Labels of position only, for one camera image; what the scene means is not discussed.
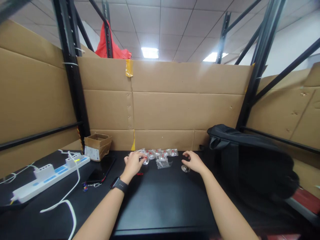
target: watch face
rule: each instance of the watch face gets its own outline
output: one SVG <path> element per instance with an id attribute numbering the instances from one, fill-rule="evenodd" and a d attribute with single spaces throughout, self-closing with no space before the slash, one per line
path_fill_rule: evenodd
<path id="1" fill-rule="evenodd" d="M 118 181 L 118 179 L 119 179 L 119 177 L 116 177 L 116 178 L 113 180 L 110 188 L 113 188 L 113 186 L 116 184 L 116 182 Z"/>

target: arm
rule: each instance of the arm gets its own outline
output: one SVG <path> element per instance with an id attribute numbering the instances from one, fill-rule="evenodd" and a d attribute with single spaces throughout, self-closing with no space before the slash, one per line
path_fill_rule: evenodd
<path id="1" fill-rule="evenodd" d="M 125 157 L 124 161 L 126 163 L 126 167 L 123 174 L 120 176 L 121 181 L 129 184 L 131 179 L 139 172 L 145 158 L 146 155 L 139 152 L 131 152 L 128 157 Z M 113 226 L 116 222 L 123 197 L 124 193 L 120 189 L 111 189 L 94 209 L 73 239 L 109 239 Z"/>
<path id="2" fill-rule="evenodd" d="M 200 173 L 206 186 L 211 209 L 223 239 L 258 239 L 248 222 L 221 188 L 212 172 L 204 165 L 200 157 L 192 152 L 183 153 L 190 161 L 182 163 Z"/>

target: black backpack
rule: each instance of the black backpack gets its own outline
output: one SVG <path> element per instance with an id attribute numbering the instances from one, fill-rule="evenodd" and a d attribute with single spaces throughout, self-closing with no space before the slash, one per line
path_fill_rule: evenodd
<path id="1" fill-rule="evenodd" d="M 209 148 L 222 174 L 242 200 L 268 215 L 299 187 L 292 158 L 268 138 L 244 134 L 224 124 L 208 129 Z"/>

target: black table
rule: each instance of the black table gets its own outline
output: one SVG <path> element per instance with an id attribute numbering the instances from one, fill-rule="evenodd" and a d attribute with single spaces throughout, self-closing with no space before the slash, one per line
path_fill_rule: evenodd
<path id="1" fill-rule="evenodd" d="M 111 151 L 109 155 L 116 156 L 117 160 L 104 183 L 97 188 L 90 187 L 87 192 L 83 192 L 82 185 L 79 184 L 67 197 L 77 217 L 76 232 L 108 193 L 112 181 L 121 175 L 125 167 L 123 158 L 128 153 L 129 151 Z M 66 154 L 57 151 L 40 159 L 35 165 L 41 167 L 52 163 L 54 168 L 57 168 L 64 164 L 65 158 Z M 219 235 L 203 181 L 198 173 L 183 172 L 181 159 L 182 152 L 179 152 L 178 157 L 170 157 L 169 160 L 173 161 L 170 168 L 157 169 L 154 160 L 142 166 L 140 172 L 144 173 L 143 176 L 135 176 L 129 185 L 115 225 L 114 236 L 177 232 Z M 80 168 L 80 183 L 88 178 L 97 164 L 91 161 Z M 33 168 L 27 169 L 12 183 L 0 185 L 1 205 L 9 203 L 13 190 L 34 179 L 32 172 Z M 289 224 L 284 218 L 272 218 L 252 210 L 228 190 L 223 178 L 217 179 L 257 234 L 298 232 L 296 226 Z M 30 200 L 25 208 L 2 214 L 0 239 L 68 238 L 72 229 L 72 218 L 66 204 L 61 204 L 49 212 L 39 212 L 60 201 L 76 181 L 77 173 L 73 172 Z"/>

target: forearm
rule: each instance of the forearm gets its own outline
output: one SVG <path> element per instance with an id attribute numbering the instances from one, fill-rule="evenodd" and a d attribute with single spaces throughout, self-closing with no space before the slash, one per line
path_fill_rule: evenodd
<path id="1" fill-rule="evenodd" d="M 120 177 L 129 184 L 129 178 Z M 124 193 L 118 188 L 111 189 L 89 218 L 79 229 L 73 240 L 107 240 L 110 238 L 116 222 Z"/>
<path id="2" fill-rule="evenodd" d="M 211 209 L 224 240 L 258 239 L 248 222 L 221 188 L 210 170 L 201 173 Z"/>

